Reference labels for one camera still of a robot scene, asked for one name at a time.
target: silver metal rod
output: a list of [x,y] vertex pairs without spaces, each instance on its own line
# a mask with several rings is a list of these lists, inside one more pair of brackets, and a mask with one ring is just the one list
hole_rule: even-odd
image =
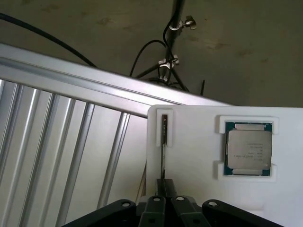
[[[179,25],[182,16],[184,2],[185,0],[174,0],[171,17],[173,17],[175,14],[175,18],[171,22],[172,27],[177,27]],[[168,29],[167,31],[167,44],[170,47],[170,50],[172,50],[174,47],[175,40],[178,36],[178,32],[179,31],[172,31],[170,29]],[[168,47],[166,48],[166,53],[165,53],[166,61],[170,58],[170,50]],[[162,75],[165,76],[166,72],[167,72],[167,68],[163,67]]]
[[34,89],[34,92],[33,92],[32,98],[31,98],[31,102],[30,102],[30,107],[27,112],[26,123],[23,128],[23,134],[22,134],[22,138],[21,138],[20,148],[18,151],[18,159],[17,159],[16,167],[14,169],[13,181],[12,181],[11,189],[9,192],[8,201],[6,203],[1,226],[7,226],[9,213],[11,212],[11,206],[13,204],[13,199],[15,197],[17,184],[19,181],[21,168],[22,168],[22,164],[23,164],[23,160],[24,160],[24,155],[25,155],[25,151],[27,148],[28,138],[29,138],[30,132],[32,130],[32,126],[33,126],[33,121],[34,121],[34,116],[35,116],[39,96],[40,96],[40,91],[37,89]]
[[20,226],[27,226],[27,222],[33,205],[38,179],[40,176],[42,163],[46,152],[46,146],[50,138],[51,128],[56,114],[58,102],[59,102],[59,96],[55,94],[51,94],[48,100],[46,115],[44,118],[42,131],[39,138],[35,162],[32,169],[32,174],[30,177],[29,185],[27,188],[27,194],[25,197],[25,201],[21,213],[21,218],[19,223]]
[[1,96],[2,96],[2,91],[3,91],[4,83],[5,83],[5,81],[0,79],[0,100],[1,100]]
[[47,190],[47,196],[46,196],[46,199],[45,199],[45,204],[44,204],[44,207],[43,207],[43,212],[42,212],[42,215],[41,215],[42,217],[40,219],[39,226],[45,226],[45,219],[46,219],[46,215],[47,215],[49,205],[50,205],[50,202],[51,202],[53,189],[54,189],[54,186],[55,186],[55,181],[56,181],[56,178],[57,178],[57,175],[58,175],[60,161],[61,161],[61,158],[62,158],[63,149],[64,149],[66,137],[67,137],[67,134],[68,134],[68,130],[69,130],[69,127],[70,127],[71,117],[72,117],[72,113],[73,113],[73,110],[74,110],[75,103],[76,103],[76,100],[69,99],[68,107],[67,107],[67,110],[66,110],[65,116],[64,116],[64,126],[63,126],[62,131],[61,131],[62,136],[60,138],[60,143],[59,143],[59,148],[58,148],[58,155],[56,157],[55,165],[53,167],[53,172],[52,172],[51,180],[50,180],[49,187],[48,187],[48,190]]
[[109,193],[113,184],[115,172],[118,165],[118,160],[120,157],[124,137],[126,134],[128,122],[129,122],[130,114],[129,113],[121,113],[120,120],[118,123],[114,143],[112,146],[112,151],[110,153],[97,209],[107,205],[107,201],[109,198]]
[[2,182],[3,171],[8,155],[10,143],[15,129],[17,115],[20,108],[23,86],[16,85],[13,93],[12,102],[9,105],[9,117],[6,121],[5,132],[0,146],[0,183]]
[[89,133],[89,127],[94,113],[94,109],[94,104],[86,103],[74,154],[71,160],[71,167],[68,173],[63,198],[59,209],[59,214],[56,222],[57,227],[64,225],[66,221],[66,216],[70,207],[71,197],[77,180],[77,175],[85,147],[85,142]]

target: metal slats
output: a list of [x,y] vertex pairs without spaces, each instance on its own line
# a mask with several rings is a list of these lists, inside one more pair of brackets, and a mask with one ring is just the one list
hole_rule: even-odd
[[20,186],[23,179],[20,178],[21,169],[26,155],[28,142],[30,139],[30,133],[34,121],[36,112],[36,106],[38,103],[40,91],[29,87],[22,88],[22,98],[20,100],[20,106],[18,103],[17,114],[12,116],[11,122],[15,121],[13,128],[7,128],[12,131],[12,136],[9,137],[7,153],[5,158],[1,161],[1,167],[3,169],[1,178],[1,199],[0,199],[0,214],[1,223],[3,226],[8,225],[10,214],[14,215],[14,199],[16,195],[17,187]]
[[96,106],[66,222],[96,210],[119,116],[118,111]]
[[223,105],[4,44],[0,79],[1,227],[59,227],[138,201],[149,107]]

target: black wire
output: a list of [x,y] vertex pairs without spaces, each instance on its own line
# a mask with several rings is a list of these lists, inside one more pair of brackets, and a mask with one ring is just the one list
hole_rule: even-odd
[[135,66],[136,66],[136,64],[137,64],[137,61],[138,61],[140,55],[142,54],[142,52],[144,51],[144,49],[145,49],[148,45],[150,45],[150,44],[152,44],[152,43],[160,43],[160,44],[162,44],[162,45],[165,47],[165,43],[164,43],[163,41],[161,41],[161,40],[158,40],[158,39],[154,39],[154,40],[151,40],[151,41],[149,41],[148,43],[146,43],[146,44],[141,48],[141,50],[140,50],[139,53],[137,54],[136,59],[134,60],[134,63],[133,63],[133,66],[132,66],[132,70],[131,70],[131,72],[130,72],[130,74],[129,74],[130,77],[132,77],[132,75],[133,75],[134,68],[135,68]]
[[158,83],[160,81],[160,66],[157,68],[157,71],[158,71]]
[[[172,83],[169,84],[170,87],[173,87],[172,85],[179,85],[180,86],[179,82],[172,82]],[[186,88],[186,90],[183,90],[181,87],[178,87],[178,89],[181,89],[183,91],[188,91],[188,88],[186,86],[185,86],[185,88]]]
[[169,84],[169,81],[170,81],[170,78],[171,78],[171,70],[172,70],[172,63],[170,62],[170,65],[169,65],[169,75],[167,77],[167,84]]
[[203,96],[203,94],[204,94],[204,86],[205,86],[205,79],[203,80],[202,86],[201,86],[201,92],[200,92],[201,96]]
[[71,53],[73,53],[74,55],[76,55],[77,57],[79,57],[80,59],[82,59],[84,62],[86,62],[88,65],[93,66],[93,67],[97,67],[94,63],[92,63],[90,60],[88,60],[86,57],[84,57],[81,53],[79,53],[78,51],[76,51],[75,49],[73,49],[72,47],[70,47],[69,45],[67,45],[66,43],[62,42],[61,40],[57,39],[56,37],[42,31],[41,29],[34,27],[26,22],[23,22],[21,20],[18,20],[14,17],[8,16],[6,14],[0,13],[0,19],[1,20],[5,20],[7,22],[10,22],[12,24],[15,24],[17,26],[20,26],[22,28],[25,28],[29,31],[32,31],[38,35],[43,36],[44,38],[60,45],[61,47],[63,47],[64,49],[70,51]]

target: gray floor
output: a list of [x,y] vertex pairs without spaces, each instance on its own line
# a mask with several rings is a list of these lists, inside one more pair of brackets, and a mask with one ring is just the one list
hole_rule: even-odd
[[[65,41],[98,67],[128,75],[137,52],[161,39],[171,0],[0,0],[0,12]],[[197,30],[184,30],[174,53],[191,92],[235,105],[303,107],[303,1],[187,0]],[[0,21],[0,42],[83,64],[61,47]],[[136,73],[163,58],[154,44]]]

